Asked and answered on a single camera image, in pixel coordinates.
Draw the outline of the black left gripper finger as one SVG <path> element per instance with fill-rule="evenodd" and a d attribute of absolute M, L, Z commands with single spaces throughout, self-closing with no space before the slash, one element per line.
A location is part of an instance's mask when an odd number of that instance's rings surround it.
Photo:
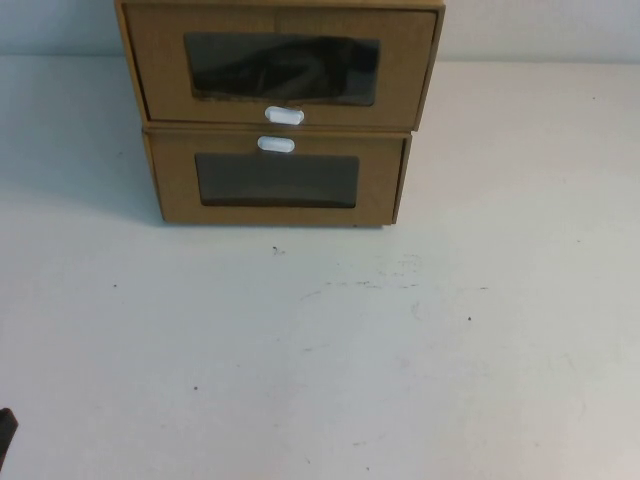
<path fill-rule="evenodd" d="M 10 443 L 18 428 L 18 421 L 9 408 L 0 410 L 0 441 Z"/>

